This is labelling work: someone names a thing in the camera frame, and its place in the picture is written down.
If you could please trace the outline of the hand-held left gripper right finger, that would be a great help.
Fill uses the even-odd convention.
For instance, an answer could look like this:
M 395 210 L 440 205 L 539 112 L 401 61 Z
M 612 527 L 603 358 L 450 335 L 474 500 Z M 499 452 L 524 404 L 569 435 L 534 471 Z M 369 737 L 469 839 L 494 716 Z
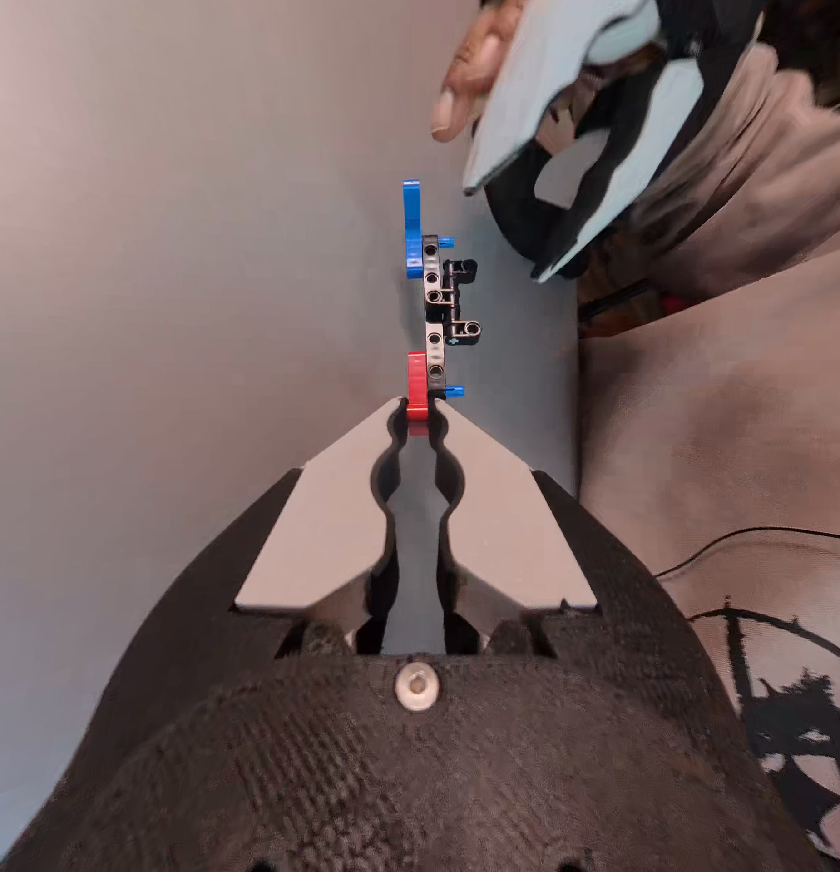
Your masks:
M 597 609 L 533 469 L 442 399 L 429 440 L 446 502 L 436 563 L 446 652 L 479 653 L 502 623 Z

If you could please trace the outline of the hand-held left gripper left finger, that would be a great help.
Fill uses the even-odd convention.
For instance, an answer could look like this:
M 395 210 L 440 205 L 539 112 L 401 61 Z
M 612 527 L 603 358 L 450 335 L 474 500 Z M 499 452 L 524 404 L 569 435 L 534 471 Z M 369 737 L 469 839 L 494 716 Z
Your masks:
M 398 584 L 389 502 L 403 447 L 404 398 L 393 398 L 308 461 L 234 608 L 326 624 L 356 649 L 376 619 L 376 586 Z

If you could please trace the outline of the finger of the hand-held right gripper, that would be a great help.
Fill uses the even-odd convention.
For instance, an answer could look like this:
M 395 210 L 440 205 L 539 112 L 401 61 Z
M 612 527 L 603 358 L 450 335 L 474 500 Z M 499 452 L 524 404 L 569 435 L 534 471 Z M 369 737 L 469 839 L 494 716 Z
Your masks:
M 698 61 L 672 57 L 664 34 L 559 34 L 534 51 L 545 121 L 531 202 L 552 221 L 533 278 L 584 270 L 587 248 L 661 169 L 704 91 Z
M 617 64 L 660 30 L 654 1 L 528 3 L 474 135 L 464 193 L 474 194 L 516 158 L 584 67 Z

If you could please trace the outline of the black lego beam assembly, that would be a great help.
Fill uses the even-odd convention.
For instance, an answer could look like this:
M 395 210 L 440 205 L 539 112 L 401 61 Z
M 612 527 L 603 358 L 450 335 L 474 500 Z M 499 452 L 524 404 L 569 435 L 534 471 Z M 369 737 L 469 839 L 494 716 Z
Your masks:
M 409 436 L 428 434 L 430 405 L 435 398 L 457 399 L 464 387 L 452 385 L 446 374 L 446 325 L 452 320 L 454 294 L 443 284 L 441 253 L 453 248 L 454 240 L 424 232 L 422 193 L 419 180 L 403 181 L 405 267 L 410 282 L 419 287 L 424 318 L 424 345 L 408 354 L 407 428 Z

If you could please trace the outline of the small black lego connector assembly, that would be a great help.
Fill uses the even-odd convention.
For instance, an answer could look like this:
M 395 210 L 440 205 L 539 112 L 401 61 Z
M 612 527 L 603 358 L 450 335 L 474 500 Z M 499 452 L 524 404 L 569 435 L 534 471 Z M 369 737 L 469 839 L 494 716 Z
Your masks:
M 449 346 L 472 346 L 479 343 L 482 335 L 477 320 L 463 317 L 461 300 L 463 287 L 475 282 L 478 267 L 473 259 L 447 259 L 443 263 L 442 290 L 447 292 L 443 331 Z

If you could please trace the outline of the person's right hand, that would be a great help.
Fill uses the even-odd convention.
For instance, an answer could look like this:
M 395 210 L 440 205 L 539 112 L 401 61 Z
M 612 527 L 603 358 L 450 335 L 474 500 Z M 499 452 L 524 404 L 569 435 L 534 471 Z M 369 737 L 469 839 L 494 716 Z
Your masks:
M 496 1 L 481 6 L 441 84 L 430 120 L 435 141 L 450 142 L 478 120 L 526 5 L 526 1 Z

